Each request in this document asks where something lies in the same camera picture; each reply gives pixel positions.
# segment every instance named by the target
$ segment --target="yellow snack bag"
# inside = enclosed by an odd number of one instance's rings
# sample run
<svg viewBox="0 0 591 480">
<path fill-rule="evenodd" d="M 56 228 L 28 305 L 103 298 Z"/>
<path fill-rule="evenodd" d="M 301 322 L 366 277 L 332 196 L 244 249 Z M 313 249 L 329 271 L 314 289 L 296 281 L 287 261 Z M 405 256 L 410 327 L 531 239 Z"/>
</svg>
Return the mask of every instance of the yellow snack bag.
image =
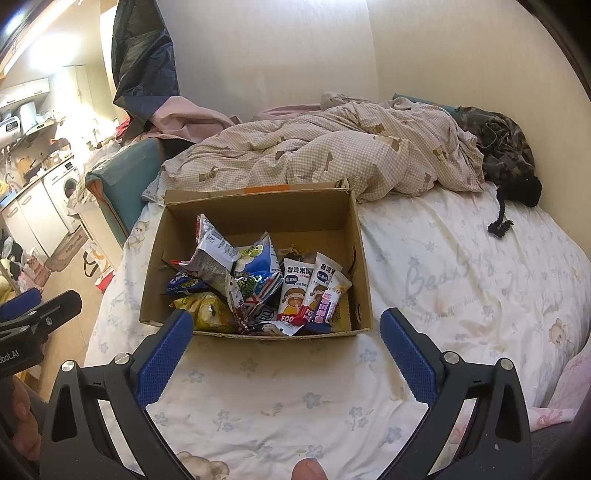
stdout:
<svg viewBox="0 0 591 480">
<path fill-rule="evenodd" d="M 193 327 L 201 332 L 236 333 L 237 325 L 228 306 L 211 292 L 193 293 L 175 300 L 171 307 L 187 310 Z"/>
</svg>

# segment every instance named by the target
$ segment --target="white bedsheet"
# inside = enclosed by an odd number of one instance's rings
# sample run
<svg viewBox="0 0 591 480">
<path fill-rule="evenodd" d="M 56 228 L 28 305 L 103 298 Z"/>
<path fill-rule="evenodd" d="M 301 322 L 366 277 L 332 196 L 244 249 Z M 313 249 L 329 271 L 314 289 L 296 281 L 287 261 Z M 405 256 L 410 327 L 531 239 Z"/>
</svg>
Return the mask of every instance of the white bedsheet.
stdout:
<svg viewBox="0 0 591 480">
<path fill-rule="evenodd" d="M 399 307 L 441 350 L 467 361 L 511 358 L 527 405 L 545 406 L 586 341 L 591 265 L 539 208 L 509 205 L 515 226 L 503 240 L 490 236 L 494 194 L 488 184 L 483 194 L 436 188 L 360 205 L 374 312 Z M 155 331 L 138 322 L 138 310 L 160 215 L 161 207 L 149 204 L 140 218 L 145 232 L 125 247 L 87 366 L 132 352 Z M 373 480 L 425 410 L 377 333 L 287 345 L 195 337 L 161 400 L 148 407 L 173 451 L 222 460 L 230 469 L 224 476 L 241 480 L 289 479 L 305 457 L 319 459 L 329 478 Z M 547 424 L 542 409 L 529 410 L 533 428 Z M 109 406 L 103 411 L 124 462 L 137 468 Z M 468 414 L 441 463 L 457 447 Z M 564 410 L 553 418 L 573 415 Z"/>
</svg>

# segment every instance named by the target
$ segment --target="white cabinet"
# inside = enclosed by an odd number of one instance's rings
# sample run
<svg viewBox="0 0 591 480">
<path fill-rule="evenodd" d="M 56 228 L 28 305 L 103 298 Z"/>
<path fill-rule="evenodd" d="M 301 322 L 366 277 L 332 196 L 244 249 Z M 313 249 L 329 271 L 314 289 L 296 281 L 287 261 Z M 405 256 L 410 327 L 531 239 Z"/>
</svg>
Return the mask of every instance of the white cabinet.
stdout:
<svg viewBox="0 0 591 480">
<path fill-rule="evenodd" d="M 24 97 L 34 97 L 42 93 L 49 93 L 49 79 L 33 80 L 23 84 Z"/>
<path fill-rule="evenodd" d="M 0 90 L 0 112 L 12 110 L 16 115 L 18 107 L 32 101 L 39 107 L 49 91 L 49 79 L 32 80 Z"/>
<path fill-rule="evenodd" d="M 15 242 L 27 251 L 35 248 L 35 256 L 45 262 L 47 256 L 31 230 L 18 201 L 14 200 L 2 211 L 2 218 Z"/>
<path fill-rule="evenodd" d="M 30 187 L 18 197 L 17 202 L 43 250 L 49 257 L 52 256 L 68 234 L 68 229 L 53 206 L 43 182 L 38 181 Z"/>
<path fill-rule="evenodd" d="M 0 92 L 0 108 L 16 104 L 25 98 L 25 84 L 15 85 Z"/>
</svg>

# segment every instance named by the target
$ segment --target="metal screw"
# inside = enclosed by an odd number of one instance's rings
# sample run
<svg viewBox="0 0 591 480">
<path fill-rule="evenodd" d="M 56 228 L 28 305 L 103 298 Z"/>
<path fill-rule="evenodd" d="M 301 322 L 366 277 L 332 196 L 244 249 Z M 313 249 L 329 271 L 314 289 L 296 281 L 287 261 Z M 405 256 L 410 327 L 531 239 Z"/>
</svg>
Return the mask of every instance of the metal screw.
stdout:
<svg viewBox="0 0 591 480">
<path fill-rule="evenodd" d="M 460 356 L 456 352 L 446 352 L 443 358 L 448 364 L 456 364 L 460 361 Z"/>
<path fill-rule="evenodd" d="M 508 358 L 504 358 L 501 360 L 501 367 L 505 370 L 511 370 L 513 368 L 513 362 Z"/>
<path fill-rule="evenodd" d="M 128 353 L 119 353 L 117 354 L 117 356 L 115 357 L 115 363 L 117 365 L 125 365 L 127 362 L 129 362 L 129 359 L 131 357 L 129 356 Z"/>
<path fill-rule="evenodd" d="M 67 360 L 66 362 L 63 362 L 61 365 L 61 369 L 64 372 L 69 372 L 71 370 L 74 370 L 74 362 L 72 360 Z"/>
</svg>

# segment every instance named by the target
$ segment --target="kitchen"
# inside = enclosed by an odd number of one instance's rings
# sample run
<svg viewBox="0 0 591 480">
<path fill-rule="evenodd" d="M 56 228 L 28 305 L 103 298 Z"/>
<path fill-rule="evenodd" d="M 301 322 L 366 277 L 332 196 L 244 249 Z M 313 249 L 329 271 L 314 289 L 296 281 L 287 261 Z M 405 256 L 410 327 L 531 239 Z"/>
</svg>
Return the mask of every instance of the kitchen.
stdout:
<svg viewBox="0 0 591 480">
<path fill-rule="evenodd" d="M 9 61 L 0 80 L 0 223 L 50 270 L 52 260 L 71 259 L 62 250 L 70 253 L 87 239 L 67 202 L 85 162 L 119 124 L 103 58 L 100 1 L 69 3 Z"/>
</svg>

